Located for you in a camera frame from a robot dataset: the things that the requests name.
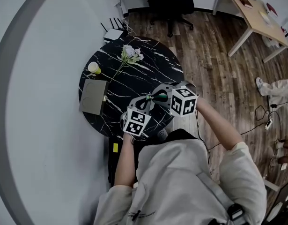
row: beige pants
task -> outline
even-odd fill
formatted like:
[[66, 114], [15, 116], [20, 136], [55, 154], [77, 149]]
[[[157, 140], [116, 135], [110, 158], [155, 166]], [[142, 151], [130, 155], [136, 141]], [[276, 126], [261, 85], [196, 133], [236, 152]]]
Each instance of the beige pants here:
[[283, 104], [288, 102], [288, 79], [279, 80], [273, 82], [272, 84], [263, 83], [259, 88], [259, 92], [262, 96], [269, 96], [269, 105], [272, 104]]

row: wooden floor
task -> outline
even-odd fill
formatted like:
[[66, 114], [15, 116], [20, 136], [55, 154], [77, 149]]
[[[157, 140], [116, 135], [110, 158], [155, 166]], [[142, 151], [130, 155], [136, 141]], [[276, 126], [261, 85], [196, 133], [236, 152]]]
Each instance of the wooden floor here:
[[[131, 13], [128, 19], [134, 30], [132, 35], [153, 38], [169, 47], [179, 59], [185, 79], [195, 84], [198, 93], [240, 133], [266, 122], [267, 115], [262, 121], [255, 119], [254, 111], [259, 105], [267, 109], [266, 97], [258, 93], [255, 78], [259, 76], [268, 83], [288, 79], [288, 50], [264, 64], [262, 59], [272, 50], [264, 45], [260, 35], [253, 33], [230, 58], [227, 52], [247, 29], [245, 22], [225, 15], [212, 16], [209, 13], [195, 12], [184, 16], [194, 24], [194, 30], [190, 31], [187, 25], [176, 23], [174, 36], [169, 38], [165, 22], [150, 25], [152, 16], [148, 13]], [[288, 139], [288, 107], [280, 108], [278, 113], [281, 117], [281, 135], [278, 117], [272, 115], [274, 122], [268, 131], [262, 125], [243, 135], [243, 138], [261, 175], [282, 186], [288, 181], [288, 168], [280, 172], [278, 166], [271, 173], [268, 172], [274, 141], [277, 138]], [[263, 111], [259, 109], [258, 116], [262, 115]], [[218, 144], [201, 115], [198, 123], [201, 137], [208, 148]], [[195, 116], [175, 117], [167, 130], [178, 128], [197, 136]], [[210, 165], [214, 180], [219, 178], [219, 163], [223, 154], [224, 148], [221, 145], [211, 150]], [[269, 209], [277, 193], [270, 189], [267, 191]]]

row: strap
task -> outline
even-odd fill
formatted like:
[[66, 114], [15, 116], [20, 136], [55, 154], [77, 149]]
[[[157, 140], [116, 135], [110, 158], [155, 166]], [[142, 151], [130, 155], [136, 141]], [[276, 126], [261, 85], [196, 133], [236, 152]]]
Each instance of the strap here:
[[234, 203], [222, 190], [222, 188], [216, 184], [210, 177], [208, 177], [204, 172], [197, 174], [197, 177], [201, 182], [213, 193], [216, 199], [222, 204], [224, 209], [227, 211], [230, 220], [233, 221], [234, 225], [249, 225], [246, 222], [243, 214], [244, 210], [239, 205]]

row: black marble table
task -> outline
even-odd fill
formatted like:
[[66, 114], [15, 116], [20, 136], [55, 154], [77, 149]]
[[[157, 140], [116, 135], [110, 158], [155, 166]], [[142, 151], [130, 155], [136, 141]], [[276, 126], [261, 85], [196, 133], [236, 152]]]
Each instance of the black marble table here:
[[[180, 83], [184, 80], [181, 65], [169, 48], [147, 37], [124, 37], [104, 45], [87, 62], [79, 82], [79, 101], [86, 79], [111, 80], [121, 65], [122, 47], [127, 44], [134, 49], [140, 48], [144, 59], [137, 62], [139, 65], [124, 67], [122, 72], [111, 81], [102, 116], [83, 113], [90, 125], [98, 132], [119, 139], [123, 138], [120, 116], [127, 110], [133, 98], [151, 93], [161, 83]], [[92, 75], [88, 71], [88, 65], [93, 61], [98, 63], [101, 74]], [[150, 115], [152, 118], [144, 132], [135, 139], [146, 140], [173, 119], [169, 109], [159, 105], [154, 106]]]

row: yellow cup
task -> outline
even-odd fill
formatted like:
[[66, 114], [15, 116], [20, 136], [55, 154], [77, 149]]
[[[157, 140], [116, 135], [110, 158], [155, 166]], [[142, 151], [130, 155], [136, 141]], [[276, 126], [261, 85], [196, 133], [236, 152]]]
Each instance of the yellow cup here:
[[88, 65], [88, 71], [90, 71], [91, 73], [95, 73], [95, 74], [101, 73], [101, 69], [96, 62], [91, 62]]

